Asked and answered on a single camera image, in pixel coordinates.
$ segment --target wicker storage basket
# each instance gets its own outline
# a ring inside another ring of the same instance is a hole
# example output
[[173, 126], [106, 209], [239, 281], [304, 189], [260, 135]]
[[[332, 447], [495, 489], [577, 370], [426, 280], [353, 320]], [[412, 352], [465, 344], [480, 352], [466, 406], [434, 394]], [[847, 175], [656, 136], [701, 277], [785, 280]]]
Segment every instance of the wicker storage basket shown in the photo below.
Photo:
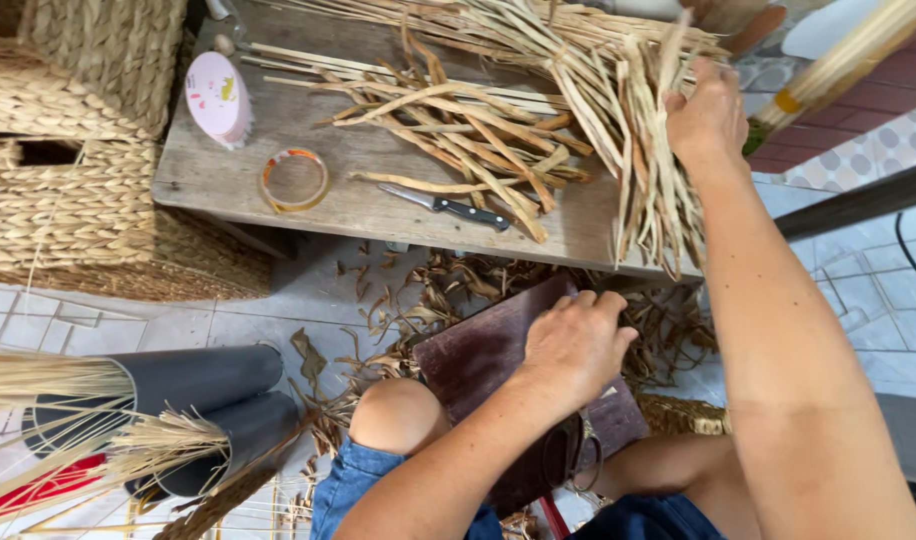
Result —
[[0, 0], [0, 132], [152, 140], [187, 0]]
[[[0, 164], [34, 139], [0, 139]], [[130, 300], [266, 296], [270, 257], [152, 203], [160, 153], [153, 142], [91, 140], [77, 165], [0, 168], [0, 282], [24, 285], [33, 266], [34, 287]]]
[[721, 436], [732, 432], [728, 410], [706, 401], [657, 394], [638, 394], [634, 400], [653, 436]]

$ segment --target yellow band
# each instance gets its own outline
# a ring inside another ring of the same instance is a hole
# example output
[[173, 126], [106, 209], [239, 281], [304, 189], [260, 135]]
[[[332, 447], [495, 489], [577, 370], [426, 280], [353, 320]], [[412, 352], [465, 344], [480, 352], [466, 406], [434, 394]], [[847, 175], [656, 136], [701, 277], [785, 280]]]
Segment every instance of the yellow band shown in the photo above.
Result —
[[775, 105], [788, 115], [794, 115], [802, 109], [802, 104], [797, 99], [791, 97], [788, 87], [782, 88], [775, 94]]
[[[271, 191], [268, 190], [268, 177], [272, 172], [272, 168], [276, 166], [281, 160], [291, 156], [301, 156], [303, 158], [308, 158], [309, 160], [313, 160], [321, 167], [321, 185], [314, 195], [308, 199], [305, 199], [304, 201], [283, 201], [272, 195]], [[329, 190], [332, 188], [332, 182], [329, 179], [329, 168], [325, 166], [325, 162], [322, 161], [317, 153], [306, 150], [304, 148], [289, 148], [272, 155], [268, 159], [268, 162], [265, 163], [265, 168], [261, 170], [258, 187], [261, 190], [261, 195], [265, 198], [266, 201], [268, 201], [268, 204], [272, 206], [274, 213], [281, 214], [306, 211], [318, 205], [318, 203], [322, 202], [322, 199], [325, 198], [325, 195], [327, 195]]]

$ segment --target wooden board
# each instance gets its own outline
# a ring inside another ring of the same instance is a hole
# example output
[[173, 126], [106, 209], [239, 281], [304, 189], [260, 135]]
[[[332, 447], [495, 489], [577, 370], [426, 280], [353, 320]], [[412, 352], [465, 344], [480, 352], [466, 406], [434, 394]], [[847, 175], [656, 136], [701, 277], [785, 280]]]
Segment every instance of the wooden board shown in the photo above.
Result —
[[[253, 2], [240, 2], [238, 9], [248, 27], [247, 42], [372, 65], [380, 57], [392, 66], [405, 66], [401, 40], [391, 27], [292, 9], [279, 10]], [[211, 47], [216, 33], [230, 35], [231, 29], [231, 22], [205, 20], [196, 54]], [[476, 55], [434, 49], [440, 53], [444, 68], [453, 79], [558, 93], [550, 80], [496, 68]], [[432, 182], [462, 182], [457, 171], [385, 129], [367, 125], [315, 126], [316, 120], [354, 103], [338, 92], [265, 82], [262, 80], [265, 75], [311, 78], [243, 64], [238, 59], [240, 56], [242, 53], [238, 52], [232, 60], [245, 80], [255, 118], [248, 144], [228, 151], [212, 141], [194, 124], [182, 97], [154, 178], [155, 202], [204, 211], [228, 221], [409, 242], [596, 270], [614, 268], [610, 246], [618, 188], [616, 180], [604, 171], [596, 157], [585, 159], [582, 166], [600, 173], [600, 178], [557, 190], [559, 207], [540, 220], [548, 230], [548, 240], [538, 244], [523, 226], [496, 232], [452, 215], [432, 213], [414, 202], [379, 190], [374, 182], [349, 178], [350, 171], [366, 170]], [[521, 81], [528, 84], [516, 84]], [[272, 154], [293, 147], [308, 148], [322, 157], [330, 171], [332, 187], [314, 208], [275, 214], [260, 196], [259, 173]], [[664, 274], [657, 266], [644, 265], [637, 250], [629, 252], [619, 272], [655, 278]], [[682, 269], [682, 274], [700, 275], [690, 263]]]
[[[535, 319], [562, 296], [577, 292], [568, 276], [556, 276], [415, 346], [412, 358], [452, 424], [468, 417], [515, 373], [524, 361], [528, 329]], [[608, 391], [607, 396], [587, 406], [605, 457], [648, 435], [648, 424], [621, 375], [607, 387], [614, 392]], [[500, 518], [545, 495], [549, 491], [542, 474], [546, 457], [560, 458], [547, 460], [561, 463], [556, 469], [549, 467], [547, 476], [561, 479], [564, 454], [563, 437], [552, 437], [547, 442], [546, 437], [539, 438], [501, 475], [486, 502]], [[586, 444], [580, 454], [580, 469], [593, 466], [595, 459], [591, 443]]]

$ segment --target black cable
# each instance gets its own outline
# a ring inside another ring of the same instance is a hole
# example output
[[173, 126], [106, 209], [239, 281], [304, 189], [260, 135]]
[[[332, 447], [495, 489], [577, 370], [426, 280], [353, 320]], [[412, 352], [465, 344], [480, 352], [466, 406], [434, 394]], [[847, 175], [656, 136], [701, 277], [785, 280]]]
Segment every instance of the black cable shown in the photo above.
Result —
[[914, 268], [916, 272], [915, 259], [911, 257], [911, 252], [908, 251], [908, 246], [905, 245], [905, 239], [902, 238], [902, 216], [903, 215], [905, 215], [904, 212], [898, 212], [897, 218], [895, 219], [895, 236], [897, 236], [897, 245], [901, 246], [901, 251], [904, 251], [904, 256], [908, 259], [908, 263], [911, 264], [911, 267]]

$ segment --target black knife handle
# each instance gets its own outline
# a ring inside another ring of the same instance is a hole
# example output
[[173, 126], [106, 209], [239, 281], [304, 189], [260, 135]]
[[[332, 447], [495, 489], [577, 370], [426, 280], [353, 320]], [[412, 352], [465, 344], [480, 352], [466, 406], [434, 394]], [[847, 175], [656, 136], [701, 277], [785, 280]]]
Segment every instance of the black knife handle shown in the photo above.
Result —
[[444, 199], [442, 197], [435, 197], [435, 202], [432, 204], [432, 210], [435, 212], [448, 211], [453, 215], [464, 217], [464, 219], [469, 219], [471, 221], [477, 221], [478, 223], [490, 225], [499, 231], [504, 231], [508, 229], [509, 225], [511, 225], [507, 219], [496, 213], [492, 213], [487, 210], [479, 210], [473, 206], [469, 206], [461, 202], [454, 202], [450, 199]]

